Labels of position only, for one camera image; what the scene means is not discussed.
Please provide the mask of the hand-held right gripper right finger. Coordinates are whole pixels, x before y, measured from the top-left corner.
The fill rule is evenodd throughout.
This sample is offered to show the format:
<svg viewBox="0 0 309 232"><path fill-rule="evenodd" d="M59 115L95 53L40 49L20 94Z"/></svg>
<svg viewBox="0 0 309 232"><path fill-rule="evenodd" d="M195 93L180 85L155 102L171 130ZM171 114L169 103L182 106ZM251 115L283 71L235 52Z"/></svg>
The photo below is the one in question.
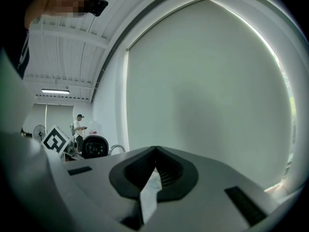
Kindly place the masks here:
<svg viewBox="0 0 309 232"><path fill-rule="evenodd" d="M278 208L264 190L225 163L157 147L162 181L157 208L144 232L267 231L261 225Z"/></svg>

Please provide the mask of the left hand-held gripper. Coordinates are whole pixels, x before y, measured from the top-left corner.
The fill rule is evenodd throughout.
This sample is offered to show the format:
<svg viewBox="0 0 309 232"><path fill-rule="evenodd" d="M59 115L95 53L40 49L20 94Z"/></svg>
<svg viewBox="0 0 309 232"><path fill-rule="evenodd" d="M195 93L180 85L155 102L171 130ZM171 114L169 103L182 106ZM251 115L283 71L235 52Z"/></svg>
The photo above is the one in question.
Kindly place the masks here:
<svg viewBox="0 0 309 232"><path fill-rule="evenodd" d="M61 159L65 159L65 154L74 156L77 148L73 138L69 138L58 126L53 125L47 132L41 145L45 149L50 149L58 153Z"/></svg>

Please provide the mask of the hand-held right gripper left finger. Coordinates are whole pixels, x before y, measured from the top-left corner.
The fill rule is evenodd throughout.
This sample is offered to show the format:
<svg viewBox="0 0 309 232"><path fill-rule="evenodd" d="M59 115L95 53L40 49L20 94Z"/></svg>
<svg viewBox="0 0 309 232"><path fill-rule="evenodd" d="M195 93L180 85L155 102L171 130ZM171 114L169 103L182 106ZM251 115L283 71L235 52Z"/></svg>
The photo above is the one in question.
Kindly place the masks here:
<svg viewBox="0 0 309 232"><path fill-rule="evenodd" d="M155 169L155 147L65 164L85 195L82 218L95 228L157 227L156 190L148 187Z"/></svg>

